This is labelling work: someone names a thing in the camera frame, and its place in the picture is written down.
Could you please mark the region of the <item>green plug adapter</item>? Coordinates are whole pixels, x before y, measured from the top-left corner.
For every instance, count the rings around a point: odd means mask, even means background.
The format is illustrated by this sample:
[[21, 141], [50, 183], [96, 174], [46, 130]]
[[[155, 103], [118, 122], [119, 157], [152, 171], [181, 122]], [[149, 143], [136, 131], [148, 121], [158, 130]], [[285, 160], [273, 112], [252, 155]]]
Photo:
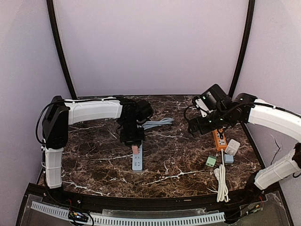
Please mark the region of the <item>green plug adapter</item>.
[[216, 164], [216, 157], [214, 156], [208, 156], [207, 161], [206, 161], [206, 166], [208, 167], [214, 167]]

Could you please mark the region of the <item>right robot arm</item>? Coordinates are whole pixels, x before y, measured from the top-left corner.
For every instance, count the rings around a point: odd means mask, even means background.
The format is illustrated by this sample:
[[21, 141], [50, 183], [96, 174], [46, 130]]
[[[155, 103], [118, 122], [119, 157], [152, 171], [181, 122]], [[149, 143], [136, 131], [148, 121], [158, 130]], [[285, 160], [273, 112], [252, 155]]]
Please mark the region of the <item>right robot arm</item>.
[[271, 161], [266, 168], [255, 173], [251, 184], [257, 190], [264, 190], [289, 176], [301, 175], [301, 116], [279, 106], [270, 104], [256, 96], [241, 93], [235, 99], [229, 96], [215, 97], [210, 93], [193, 101], [202, 114], [189, 118], [184, 113], [191, 134], [204, 135], [215, 129], [234, 127], [236, 124], [251, 124], [264, 127], [277, 142], [275, 134], [290, 137], [295, 141], [287, 154]]

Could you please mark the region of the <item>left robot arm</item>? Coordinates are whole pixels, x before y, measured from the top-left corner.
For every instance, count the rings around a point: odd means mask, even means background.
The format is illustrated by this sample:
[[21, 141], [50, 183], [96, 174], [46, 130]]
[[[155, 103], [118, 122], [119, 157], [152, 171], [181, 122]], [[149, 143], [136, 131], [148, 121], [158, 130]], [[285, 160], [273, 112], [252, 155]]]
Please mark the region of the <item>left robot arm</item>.
[[46, 106], [41, 141], [45, 153], [45, 181], [50, 189], [62, 186], [62, 157], [69, 141], [70, 127], [86, 121], [114, 119], [119, 140], [137, 154], [145, 140], [142, 122], [152, 116], [150, 103], [124, 96], [72, 100], [55, 96]]

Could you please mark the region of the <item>pink plug adapter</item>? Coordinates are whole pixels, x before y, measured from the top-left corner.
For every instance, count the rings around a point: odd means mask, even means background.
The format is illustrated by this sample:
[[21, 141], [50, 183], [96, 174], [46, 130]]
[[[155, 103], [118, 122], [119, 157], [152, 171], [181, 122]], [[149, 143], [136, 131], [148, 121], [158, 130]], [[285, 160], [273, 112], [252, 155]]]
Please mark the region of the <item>pink plug adapter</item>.
[[131, 148], [133, 155], [139, 154], [139, 147], [137, 145], [133, 145]]

